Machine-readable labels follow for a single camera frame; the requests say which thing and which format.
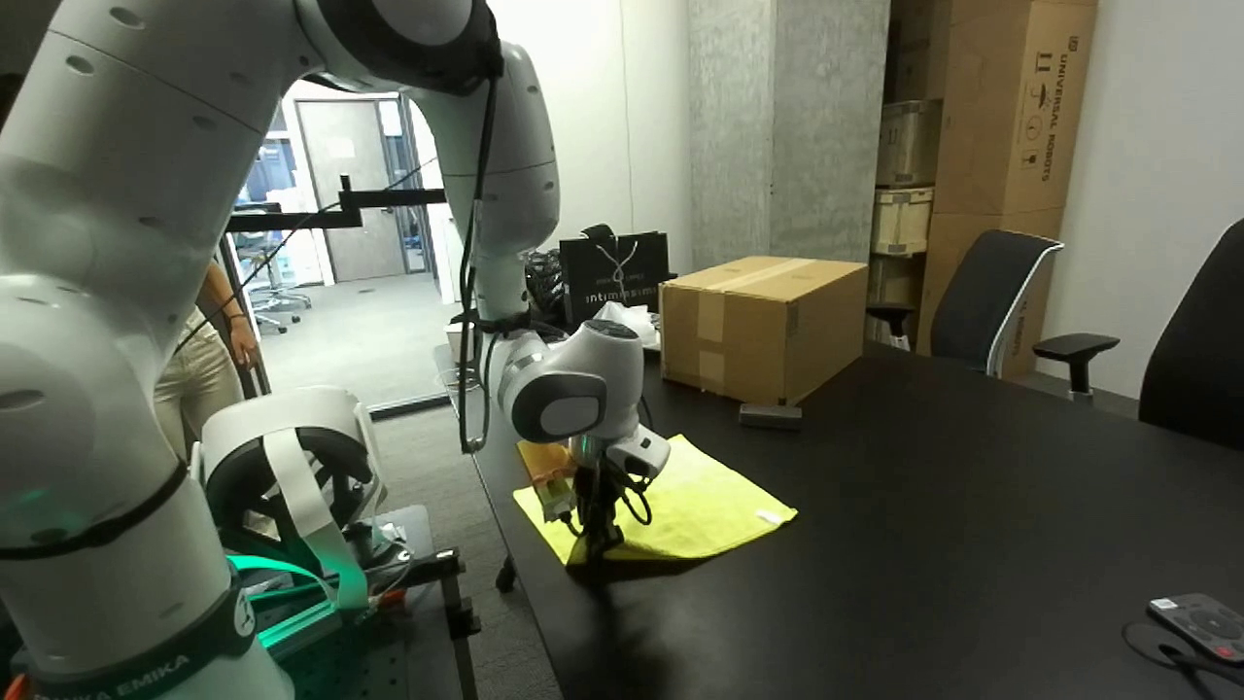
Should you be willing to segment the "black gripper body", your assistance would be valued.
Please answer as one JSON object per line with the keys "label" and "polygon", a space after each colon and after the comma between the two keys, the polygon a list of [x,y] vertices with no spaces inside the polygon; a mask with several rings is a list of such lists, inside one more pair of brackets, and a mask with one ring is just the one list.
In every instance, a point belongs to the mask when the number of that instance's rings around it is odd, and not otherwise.
{"label": "black gripper body", "polygon": [[650,467],[595,441],[576,441],[573,462],[576,504],[568,528],[582,542],[582,562],[595,563],[621,542],[616,501],[632,490],[647,490]]}

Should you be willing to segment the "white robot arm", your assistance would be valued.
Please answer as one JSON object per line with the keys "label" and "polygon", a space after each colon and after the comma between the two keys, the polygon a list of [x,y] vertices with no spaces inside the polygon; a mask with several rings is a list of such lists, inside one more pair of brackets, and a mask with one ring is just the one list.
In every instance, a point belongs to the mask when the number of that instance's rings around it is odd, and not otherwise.
{"label": "white robot arm", "polygon": [[34,700],[291,700],[157,387],[283,95],[407,88],[515,335],[515,432],[636,455],[641,348],[547,352],[523,253],[560,217],[533,59],[487,0],[59,0],[0,134],[0,600]]}

